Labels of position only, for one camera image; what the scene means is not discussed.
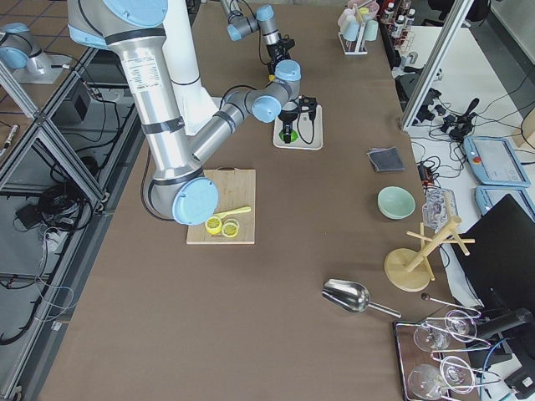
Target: white robot column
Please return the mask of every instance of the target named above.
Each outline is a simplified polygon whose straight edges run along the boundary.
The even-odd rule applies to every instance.
[[[168,4],[164,19],[167,36],[164,57],[176,102],[186,124],[186,134],[194,135],[217,112],[217,107],[202,87],[186,2],[170,0]]]

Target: computer monitor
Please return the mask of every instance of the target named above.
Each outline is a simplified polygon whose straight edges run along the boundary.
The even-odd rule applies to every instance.
[[[470,256],[455,253],[485,309],[525,307],[535,315],[535,223],[513,197],[504,196],[463,236],[476,240],[468,245]],[[535,323],[503,335],[535,375]]]

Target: blue cable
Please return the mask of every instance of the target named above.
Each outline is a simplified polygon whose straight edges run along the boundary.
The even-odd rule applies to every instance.
[[[492,353],[494,353],[494,350],[496,348],[498,348],[505,340],[508,340],[508,338],[502,338],[500,341],[498,341],[496,344],[494,344],[492,346],[492,348],[488,351],[487,356],[485,357],[485,362],[483,362],[483,369],[482,369],[483,372],[486,372],[488,361],[491,358]],[[484,376],[484,373],[481,374],[481,377],[479,379],[480,386],[483,383],[483,376]],[[479,399],[480,400],[482,400],[482,389],[483,389],[483,387],[479,388]]]

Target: light blue joint cap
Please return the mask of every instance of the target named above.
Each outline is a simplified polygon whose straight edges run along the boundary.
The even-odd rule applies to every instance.
[[[214,214],[218,201],[216,184],[206,177],[195,178],[176,194],[172,206],[173,219],[188,226],[202,224]]]
[[[271,19],[275,17],[275,12],[273,11],[273,7],[271,7],[270,4],[266,4],[265,6],[261,6],[257,10],[257,20],[258,21],[267,21],[268,19]]]
[[[228,36],[231,37],[231,40],[233,42],[237,42],[238,40],[241,40],[242,39],[242,34],[240,33],[240,31],[237,30],[237,28],[230,24],[230,25],[227,25],[227,32],[228,32]]]
[[[0,59],[9,69],[23,69],[28,62],[28,55],[17,48],[0,48]]]
[[[84,46],[89,46],[90,48],[100,48],[102,50],[108,50],[108,45],[106,44],[106,41],[100,36],[81,31],[71,25],[69,25],[69,33],[71,39],[73,39],[76,43],[83,44]]]
[[[7,33],[30,32],[30,28],[23,23],[8,23],[7,25],[4,25],[2,29]]]
[[[275,76],[284,81],[299,81],[301,79],[301,66],[297,61],[283,60],[275,67]]]
[[[154,28],[161,25],[168,8],[167,0],[103,0],[103,2],[117,17],[140,28]]]
[[[281,109],[279,101],[268,94],[258,97],[252,103],[252,114],[263,123],[274,121],[280,114]]]

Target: bowl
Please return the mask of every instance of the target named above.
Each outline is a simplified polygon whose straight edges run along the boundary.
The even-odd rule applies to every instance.
[[[381,213],[392,220],[405,219],[416,208],[415,198],[399,186],[383,188],[377,196],[377,205]]]

